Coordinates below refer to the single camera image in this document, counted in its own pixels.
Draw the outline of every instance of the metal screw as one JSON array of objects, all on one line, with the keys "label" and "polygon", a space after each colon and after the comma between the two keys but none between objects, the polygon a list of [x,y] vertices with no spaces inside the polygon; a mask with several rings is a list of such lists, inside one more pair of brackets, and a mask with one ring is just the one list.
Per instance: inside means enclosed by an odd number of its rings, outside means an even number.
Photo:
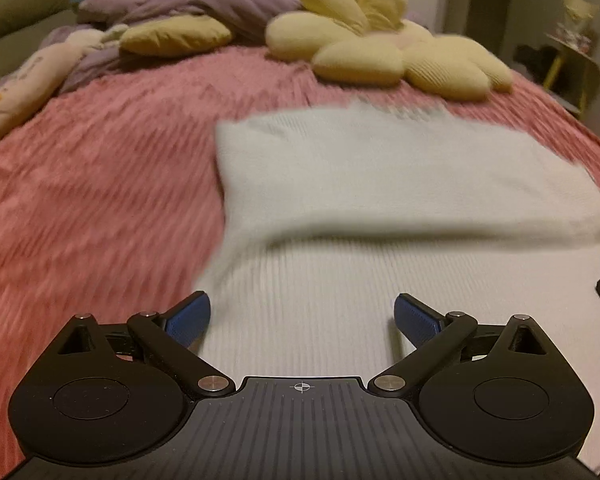
[{"label": "metal screw", "polygon": [[386,392],[396,392],[406,386],[404,379],[397,375],[381,375],[380,377],[376,377],[374,384]]},{"label": "metal screw", "polygon": [[226,377],[219,375],[208,375],[198,381],[198,386],[207,392],[219,392],[229,385]]}]

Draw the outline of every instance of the bed sheet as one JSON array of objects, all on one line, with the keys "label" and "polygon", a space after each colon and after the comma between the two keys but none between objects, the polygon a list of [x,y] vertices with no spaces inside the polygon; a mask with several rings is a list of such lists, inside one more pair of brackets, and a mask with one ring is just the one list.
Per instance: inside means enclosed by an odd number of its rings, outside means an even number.
[{"label": "bed sheet", "polygon": [[[232,46],[94,81],[0,142],[0,477],[22,458],[9,397],[71,315],[122,322],[189,293],[222,236],[216,121],[353,97],[439,101],[406,83],[325,85],[305,63]],[[512,95],[448,109],[528,131],[582,161],[600,186],[600,140],[521,77]]]}]

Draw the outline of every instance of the stuffed toy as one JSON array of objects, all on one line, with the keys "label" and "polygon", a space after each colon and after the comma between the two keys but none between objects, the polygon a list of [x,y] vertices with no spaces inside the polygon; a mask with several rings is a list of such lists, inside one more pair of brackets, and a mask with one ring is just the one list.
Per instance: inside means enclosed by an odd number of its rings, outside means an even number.
[{"label": "stuffed toy", "polygon": [[269,23],[273,57],[311,62],[323,79],[390,86],[405,78],[451,100],[479,101],[509,92],[510,69],[463,36],[432,35],[402,19],[408,0],[300,0],[304,11]]},{"label": "stuffed toy", "polygon": [[69,34],[64,42],[80,47],[86,56],[96,50],[102,50],[110,46],[119,46],[120,37],[122,37],[128,28],[128,25],[121,23],[114,25],[106,32],[95,28],[76,30]]}]

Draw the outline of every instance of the crosshair marking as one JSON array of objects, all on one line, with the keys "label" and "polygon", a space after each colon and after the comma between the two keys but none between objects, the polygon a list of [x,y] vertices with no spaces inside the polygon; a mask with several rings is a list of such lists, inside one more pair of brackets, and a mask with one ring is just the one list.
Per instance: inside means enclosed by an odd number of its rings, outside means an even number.
[{"label": "crosshair marking", "polygon": [[300,393],[304,394],[305,392],[308,392],[310,388],[315,388],[315,386],[309,386],[307,383],[298,383],[290,386],[290,388],[298,390]]}]

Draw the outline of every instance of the yellow pillow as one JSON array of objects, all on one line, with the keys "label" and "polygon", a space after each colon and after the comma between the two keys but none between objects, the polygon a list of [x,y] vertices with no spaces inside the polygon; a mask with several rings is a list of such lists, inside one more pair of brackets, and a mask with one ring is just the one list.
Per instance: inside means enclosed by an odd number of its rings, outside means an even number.
[{"label": "yellow pillow", "polygon": [[511,92],[513,88],[511,69],[477,41],[449,34],[436,38],[436,48],[443,49],[452,56],[465,56],[487,75],[491,89],[496,92]]},{"label": "yellow pillow", "polygon": [[312,12],[288,12],[267,26],[271,55],[283,61],[311,61],[322,47],[357,36],[330,18]]},{"label": "yellow pillow", "polygon": [[407,0],[358,0],[371,30],[400,30]]},{"label": "yellow pillow", "polygon": [[407,81],[425,92],[455,101],[482,101],[489,94],[489,78],[474,63],[431,42],[403,50],[402,60]]},{"label": "yellow pillow", "polygon": [[210,16],[175,16],[131,27],[120,48],[141,56],[183,57],[224,46],[231,31]]},{"label": "yellow pillow", "polygon": [[300,0],[306,10],[315,12],[347,27],[362,36],[369,29],[369,22],[356,0]]},{"label": "yellow pillow", "polygon": [[400,50],[375,38],[326,46],[315,55],[312,66],[316,75],[339,83],[392,86],[404,75]]},{"label": "yellow pillow", "polygon": [[82,48],[57,43],[31,56],[0,87],[0,139],[45,105],[82,59]]}]

